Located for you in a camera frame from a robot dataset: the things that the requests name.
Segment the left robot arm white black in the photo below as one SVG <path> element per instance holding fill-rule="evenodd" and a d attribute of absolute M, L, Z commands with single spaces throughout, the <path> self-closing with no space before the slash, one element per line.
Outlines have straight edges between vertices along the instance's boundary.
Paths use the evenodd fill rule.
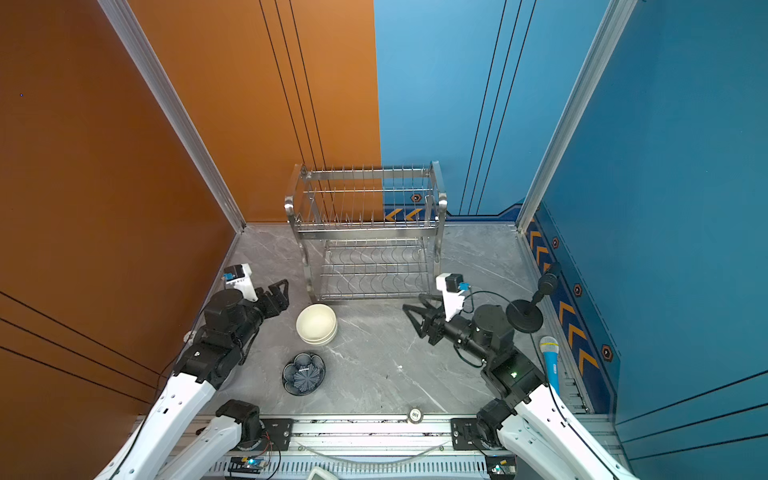
<path fill-rule="evenodd" d="M 99 479 L 200 479 L 226 453 L 265 436 L 258 406 L 229 400 L 202 433 L 171 454 L 184 432 L 248 356 L 265 320 L 290 305 L 286 279 L 246 294 L 221 290 L 203 308 L 204 325 L 181 354 L 140 426 L 97 475 Z"/>

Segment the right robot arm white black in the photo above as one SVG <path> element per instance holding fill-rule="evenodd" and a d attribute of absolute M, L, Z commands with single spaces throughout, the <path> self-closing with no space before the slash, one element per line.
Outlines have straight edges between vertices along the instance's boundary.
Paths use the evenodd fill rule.
<path fill-rule="evenodd" d="M 431 345 L 448 340 L 476 365 L 494 399 L 476 415 L 470 442 L 502 448 L 522 459 L 543 479 L 633 479 L 579 422 L 554 391 L 554 383 L 513 341 L 514 330 L 499 305 L 481 305 L 467 318 L 435 295 L 404 305 L 416 334 Z"/>

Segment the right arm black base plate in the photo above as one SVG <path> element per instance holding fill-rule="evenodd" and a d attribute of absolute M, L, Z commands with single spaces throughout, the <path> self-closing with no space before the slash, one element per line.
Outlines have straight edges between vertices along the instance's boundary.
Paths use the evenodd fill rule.
<path fill-rule="evenodd" d="M 475 417 L 450 420 L 451 441 L 455 451 L 498 450 L 500 444 L 490 427 Z"/>

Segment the cream white bowl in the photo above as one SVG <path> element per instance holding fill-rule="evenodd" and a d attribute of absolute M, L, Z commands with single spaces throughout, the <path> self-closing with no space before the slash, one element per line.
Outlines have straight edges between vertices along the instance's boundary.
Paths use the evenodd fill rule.
<path fill-rule="evenodd" d="M 335 339 L 336 335 L 337 335 L 337 332 L 334 331 L 322 339 L 308 339 L 308 338 L 302 337 L 302 341 L 308 345 L 325 346 L 331 343 Z"/>
<path fill-rule="evenodd" d="M 322 339 L 337 330 L 336 314 L 331 307 L 324 304 L 306 307 L 296 320 L 296 331 L 301 339 Z"/>

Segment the stainless steel dish rack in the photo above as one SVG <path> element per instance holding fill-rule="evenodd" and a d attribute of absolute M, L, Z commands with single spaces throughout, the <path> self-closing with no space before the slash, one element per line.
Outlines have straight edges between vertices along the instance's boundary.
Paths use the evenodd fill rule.
<path fill-rule="evenodd" d="M 441 272 L 448 198 L 438 162 L 312 170 L 285 194 L 313 301 L 415 298 Z"/>

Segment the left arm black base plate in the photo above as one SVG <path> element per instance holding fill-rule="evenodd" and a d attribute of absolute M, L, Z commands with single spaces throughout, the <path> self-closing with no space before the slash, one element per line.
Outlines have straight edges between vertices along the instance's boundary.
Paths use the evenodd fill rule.
<path fill-rule="evenodd" d="M 236 449 L 255 453 L 285 452 L 289 449 L 294 420 L 291 418 L 261 419 L 261 433 L 253 440 L 241 442 Z"/>

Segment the cream white bowl top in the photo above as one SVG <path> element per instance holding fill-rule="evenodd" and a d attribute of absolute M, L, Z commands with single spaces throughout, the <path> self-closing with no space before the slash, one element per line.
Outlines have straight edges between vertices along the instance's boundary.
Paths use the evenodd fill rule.
<path fill-rule="evenodd" d="M 331 307 L 324 304 L 306 307 L 296 320 L 296 331 L 301 339 L 322 339 L 337 330 L 336 314 Z"/>

